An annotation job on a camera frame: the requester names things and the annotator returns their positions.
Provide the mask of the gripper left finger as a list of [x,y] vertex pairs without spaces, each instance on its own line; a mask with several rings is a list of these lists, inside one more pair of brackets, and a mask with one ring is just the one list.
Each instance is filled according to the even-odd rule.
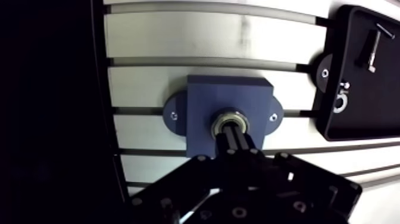
[[127,223],[237,223],[238,126],[216,136],[216,157],[197,155],[130,198]]

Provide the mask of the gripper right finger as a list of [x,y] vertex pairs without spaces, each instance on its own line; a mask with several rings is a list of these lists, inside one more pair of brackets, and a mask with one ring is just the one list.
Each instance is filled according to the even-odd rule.
[[252,138],[234,126],[235,185],[255,187],[259,199],[277,209],[279,220],[347,223],[362,187],[288,153],[267,158]]

